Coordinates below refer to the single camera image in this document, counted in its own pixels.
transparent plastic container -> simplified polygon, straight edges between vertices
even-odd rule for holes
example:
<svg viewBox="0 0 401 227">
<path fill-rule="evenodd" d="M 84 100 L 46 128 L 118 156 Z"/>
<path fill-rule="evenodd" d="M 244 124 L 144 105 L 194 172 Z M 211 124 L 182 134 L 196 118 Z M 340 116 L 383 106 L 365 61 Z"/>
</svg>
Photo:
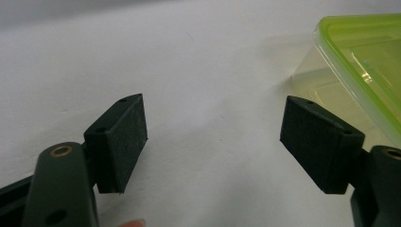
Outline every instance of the transparent plastic container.
<svg viewBox="0 0 401 227">
<path fill-rule="evenodd" d="M 364 148 L 401 148 L 401 13 L 325 17 L 292 76 L 314 100 L 366 134 Z"/>
</svg>

hole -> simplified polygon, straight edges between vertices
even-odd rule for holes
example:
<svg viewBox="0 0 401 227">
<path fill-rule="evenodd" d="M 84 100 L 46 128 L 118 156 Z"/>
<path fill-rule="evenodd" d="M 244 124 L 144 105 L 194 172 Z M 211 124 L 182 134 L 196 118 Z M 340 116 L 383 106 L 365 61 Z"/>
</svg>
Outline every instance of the hole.
<svg viewBox="0 0 401 227">
<path fill-rule="evenodd" d="M 104 132 L 106 130 L 107 130 L 106 128 L 99 128 L 99 129 L 96 130 L 96 132 L 97 133 L 102 133 L 102 132 Z"/>
<path fill-rule="evenodd" d="M 50 151 L 50 156 L 52 156 L 53 158 L 60 158 L 64 155 L 69 154 L 71 151 L 73 151 L 73 147 L 71 146 L 60 146 L 52 149 Z"/>
<path fill-rule="evenodd" d="M 392 157 L 393 159 L 401 160 L 401 151 L 395 149 L 384 150 L 385 154 Z"/>
<path fill-rule="evenodd" d="M 49 216 L 46 218 L 46 224 L 47 225 L 55 225 L 57 223 L 60 223 L 62 220 L 67 217 L 67 211 L 66 210 L 57 210 L 53 213 L 51 213 Z"/>
<path fill-rule="evenodd" d="M 61 155 L 61 154 L 64 154 L 65 152 L 67 152 L 67 151 L 68 151 L 68 148 L 62 147 L 62 148 L 58 148 L 58 149 L 54 150 L 54 153 L 58 154 L 58 155 Z"/>
</svg>

green plastic lid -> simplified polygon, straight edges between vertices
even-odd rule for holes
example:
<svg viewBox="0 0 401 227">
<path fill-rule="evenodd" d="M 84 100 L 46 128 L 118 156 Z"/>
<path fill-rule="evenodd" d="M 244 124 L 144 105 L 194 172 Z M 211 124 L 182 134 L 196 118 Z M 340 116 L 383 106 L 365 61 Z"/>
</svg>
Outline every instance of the green plastic lid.
<svg viewBox="0 0 401 227">
<path fill-rule="evenodd" d="M 315 44 L 348 92 L 401 148 L 401 13 L 325 17 Z"/>
</svg>

screw hole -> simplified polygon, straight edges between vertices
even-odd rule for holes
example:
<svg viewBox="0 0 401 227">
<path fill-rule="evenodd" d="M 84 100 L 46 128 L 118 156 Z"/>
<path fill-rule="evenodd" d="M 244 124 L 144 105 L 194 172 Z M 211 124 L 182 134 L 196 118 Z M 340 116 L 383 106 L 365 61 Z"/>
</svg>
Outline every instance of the screw hole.
<svg viewBox="0 0 401 227">
<path fill-rule="evenodd" d="M 395 149 L 386 149 L 384 152 L 393 159 L 401 160 L 401 151 Z"/>
<path fill-rule="evenodd" d="M 57 223 L 60 223 L 62 220 L 67 217 L 67 211 L 66 210 L 57 210 L 53 213 L 51 213 L 49 216 L 46 218 L 46 224 L 47 225 L 55 225 Z"/>
<path fill-rule="evenodd" d="M 71 151 L 73 151 L 73 148 L 71 146 L 60 146 L 52 149 L 50 151 L 50 156 L 54 158 L 60 158 L 62 156 L 69 154 Z"/>
<path fill-rule="evenodd" d="M 104 132 L 106 130 L 107 130 L 106 128 L 99 128 L 99 129 L 96 130 L 96 132 L 97 133 L 102 133 L 102 132 Z"/>
</svg>

plastic container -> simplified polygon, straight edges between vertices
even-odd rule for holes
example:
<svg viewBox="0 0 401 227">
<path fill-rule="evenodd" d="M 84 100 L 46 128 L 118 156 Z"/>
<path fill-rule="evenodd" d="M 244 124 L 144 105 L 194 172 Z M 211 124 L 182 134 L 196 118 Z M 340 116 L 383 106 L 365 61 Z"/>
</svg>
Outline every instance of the plastic container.
<svg viewBox="0 0 401 227">
<path fill-rule="evenodd" d="M 314 100 L 366 134 L 364 148 L 401 148 L 401 13 L 325 17 L 292 76 Z"/>
</svg>

